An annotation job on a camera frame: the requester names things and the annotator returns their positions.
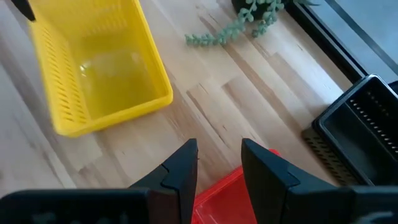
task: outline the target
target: yellow basket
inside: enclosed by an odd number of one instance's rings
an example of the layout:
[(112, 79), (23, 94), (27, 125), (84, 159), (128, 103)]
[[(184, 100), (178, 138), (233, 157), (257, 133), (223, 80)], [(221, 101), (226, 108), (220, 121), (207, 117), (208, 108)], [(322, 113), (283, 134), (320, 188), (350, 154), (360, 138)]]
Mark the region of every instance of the yellow basket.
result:
[(79, 136), (171, 103), (138, 0), (34, 0), (30, 6), (56, 132)]

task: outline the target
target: basket slot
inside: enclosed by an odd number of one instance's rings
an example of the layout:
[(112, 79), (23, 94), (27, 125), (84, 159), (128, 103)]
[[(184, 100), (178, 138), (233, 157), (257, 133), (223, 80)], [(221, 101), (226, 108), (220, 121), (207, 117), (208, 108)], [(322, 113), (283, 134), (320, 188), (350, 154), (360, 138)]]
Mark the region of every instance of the basket slot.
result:
[(50, 70), (50, 84), (55, 88), (57, 97), (54, 100), (57, 102), (60, 119), (71, 126), (87, 123), (88, 117), (83, 109), (81, 94), (73, 76), (65, 45), (53, 43), (54, 38), (46, 28), (42, 28), (42, 37), (45, 53), (47, 54), (44, 63)]
[(398, 141), (393, 124), (397, 124), (391, 115), (390, 106), (377, 92), (361, 91), (349, 99), (351, 109), (372, 130), (382, 145), (398, 159)]
[(303, 132), (303, 139), (341, 185), (358, 184), (351, 172), (312, 128)]

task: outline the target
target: green leaves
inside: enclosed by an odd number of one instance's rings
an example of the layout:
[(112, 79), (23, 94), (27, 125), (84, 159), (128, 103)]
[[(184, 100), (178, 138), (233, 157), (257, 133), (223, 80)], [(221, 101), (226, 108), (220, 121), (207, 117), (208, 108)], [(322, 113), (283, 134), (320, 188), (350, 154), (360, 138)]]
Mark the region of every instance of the green leaves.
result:
[(283, 4), (283, 3), (278, 3), (278, 4), (276, 4), (276, 8), (277, 8), (278, 10), (282, 10), (282, 9), (285, 8), (285, 4)]
[(263, 15), (262, 15), (262, 19), (264, 19), (264, 20), (267, 20), (270, 16), (271, 16), (271, 12), (265, 12)]
[(246, 17), (247, 17), (249, 22), (253, 22), (254, 21), (254, 16), (252, 14), (248, 14)]
[(238, 18), (236, 18), (231, 24), (226, 26), (220, 32), (212, 36), (211, 34), (205, 34), (201, 37), (196, 35), (185, 35), (185, 41), (187, 45), (192, 46), (209, 46), (209, 45), (225, 45), (228, 40), (235, 40), (239, 37), (241, 32), (246, 30), (245, 23), (254, 22), (254, 16), (252, 12), (257, 10), (258, 5), (267, 3), (266, 12), (262, 15), (262, 20), (257, 23), (257, 28), (252, 30), (252, 36), (258, 37), (267, 32), (267, 29), (270, 25), (272, 25), (278, 18), (277, 12), (279, 10), (284, 9), (285, 4), (289, 2), (297, 2), (300, 4), (308, 4), (314, 6), (311, 0), (245, 0), (247, 4), (251, 4), (249, 9), (241, 8), (238, 13)]

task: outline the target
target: black frame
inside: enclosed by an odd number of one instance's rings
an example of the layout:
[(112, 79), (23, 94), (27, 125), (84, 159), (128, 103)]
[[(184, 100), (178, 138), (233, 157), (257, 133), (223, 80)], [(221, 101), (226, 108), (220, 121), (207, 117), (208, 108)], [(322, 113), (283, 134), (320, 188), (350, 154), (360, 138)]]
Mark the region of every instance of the black frame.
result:
[(312, 13), (308, 6), (297, 3), (288, 4), (286, 11), (352, 83), (368, 75), (364, 67), (343, 47), (342, 43), (331, 33), (331, 30)]
[[(334, 0), (317, 1), (317, 3), (319, 2), (320, 6), (292, 3), (286, 6), (286, 10), (351, 82), (354, 83), (372, 73), (376, 73), (387, 83), (397, 81), (398, 65), (355, 23), (338, 3)], [(341, 22), (335, 21), (336, 24), (348, 27), (349, 29), (346, 30), (350, 31), (349, 33), (342, 32), (344, 29), (340, 30), (340, 27), (339, 30), (333, 30), (327, 26), (326, 23), (330, 25), (331, 21), (335, 20), (334, 17), (329, 17), (333, 16), (332, 14), (328, 14), (325, 18), (318, 16), (321, 13), (329, 13), (324, 5), (327, 5), (333, 13), (336, 13), (336, 19), (341, 19)], [(366, 54), (361, 54), (362, 50), (358, 51), (351, 44), (348, 44), (347, 47), (342, 39), (361, 42), (362, 48), (360, 49), (364, 49), (363, 52), (366, 52)]]

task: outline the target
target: wooden table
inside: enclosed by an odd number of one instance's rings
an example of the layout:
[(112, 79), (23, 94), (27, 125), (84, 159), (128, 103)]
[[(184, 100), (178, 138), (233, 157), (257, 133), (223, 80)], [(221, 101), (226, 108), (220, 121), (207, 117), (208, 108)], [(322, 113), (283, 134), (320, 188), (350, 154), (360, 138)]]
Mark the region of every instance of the wooden table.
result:
[(70, 139), (52, 129), (27, 23), (0, 0), (0, 196), (27, 188), (127, 187), (187, 139), (199, 145), (197, 192), (240, 165), (242, 138), (334, 183), (300, 131), (351, 83), (286, 13), (268, 33), (192, 48), (185, 33), (219, 30), (230, 0), (141, 1), (174, 102)]

